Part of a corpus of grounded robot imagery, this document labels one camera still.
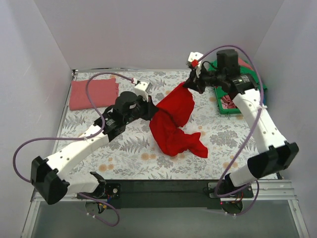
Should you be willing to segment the red t shirt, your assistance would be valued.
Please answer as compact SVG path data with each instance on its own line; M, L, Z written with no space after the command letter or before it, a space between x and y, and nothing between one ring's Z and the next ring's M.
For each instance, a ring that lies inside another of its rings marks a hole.
M158 111L149 127L164 154L174 157L189 150L198 157L207 158L208 149L200 141L201 133L186 134L181 129L187 124L195 105L192 93L184 84L180 83L157 104Z

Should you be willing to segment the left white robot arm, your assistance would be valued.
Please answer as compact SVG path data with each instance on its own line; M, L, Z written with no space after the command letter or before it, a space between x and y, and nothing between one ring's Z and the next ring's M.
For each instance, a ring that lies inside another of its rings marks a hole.
M46 157L36 157L31 164L31 184L49 204L59 202L67 194L83 193L101 198L106 180L97 172L74 177L70 171L99 149L122 134L131 122L151 120L158 108L147 93L122 92L115 104L105 109L77 141Z

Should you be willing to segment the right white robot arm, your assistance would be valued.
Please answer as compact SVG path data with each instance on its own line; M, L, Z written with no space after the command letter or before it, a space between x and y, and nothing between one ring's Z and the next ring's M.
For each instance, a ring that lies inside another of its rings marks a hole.
M191 52L187 65L191 69L184 86L204 93L206 87L221 87L244 116L255 140L258 155L247 160L238 170L224 172L214 188L219 198L235 197L251 183L265 176L287 169L299 152L297 143L290 143L278 130L264 105L264 89L250 73L242 73L238 52L234 49L219 50L216 63L209 71L204 66L205 55Z

